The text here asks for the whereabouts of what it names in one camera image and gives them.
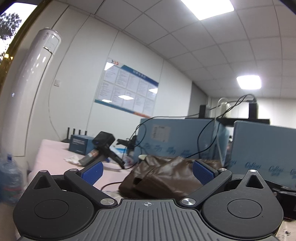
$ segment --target gray ribbed plate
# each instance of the gray ribbed plate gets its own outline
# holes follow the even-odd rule
[[[229,241],[209,229],[195,210],[173,200],[122,200],[99,211],[84,231],[63,241]],[[262,241],[276,241],[274,236]]]

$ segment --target blue box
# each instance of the blue box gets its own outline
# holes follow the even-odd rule
[[[151,119],[145,122],[139,128],[137,142],[141,142],[141,147],[136,147],[134,159],[138,160],[140,154],[149,154],[155,156],[187,157],[197,150],[197,137],[201,130],[210,119]],[[209,147],[217,133],[218,123],[214,128],[212,121],[202,132],[199,140],[200,151]],[[219,127],[219,144],[225,160],[226,148],[229,139],[229,131],[220,124]],[[202,159],[220,159],[217,149],[217,141],[211,148],[201,153]]]
[[[69,151],[87,155],[90,151],[95,149],[95,146],[92,144],[94,138],[84,135],[71,135]]]
[[[295,189],[295,147],[296,129],[236,121],[228,169],[256,169],[264,179]]]

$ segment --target leather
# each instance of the leather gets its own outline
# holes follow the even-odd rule
[[[119,192],[133,199],[171,199],[177,201],[202,187],[193,175],[195,159],[166,158],[148,155],[119,186]],[[219,160],[201,160],[218,170]]]

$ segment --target wall outlet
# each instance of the wall outlet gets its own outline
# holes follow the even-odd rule
[[[54,81],[54,86],[60,87],[61,81],[60,80],[55,80]]]

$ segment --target poster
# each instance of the poster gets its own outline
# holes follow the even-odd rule
[[[157,91],[156,81],[109,58],[95,102],[135,115],[151,117]]]

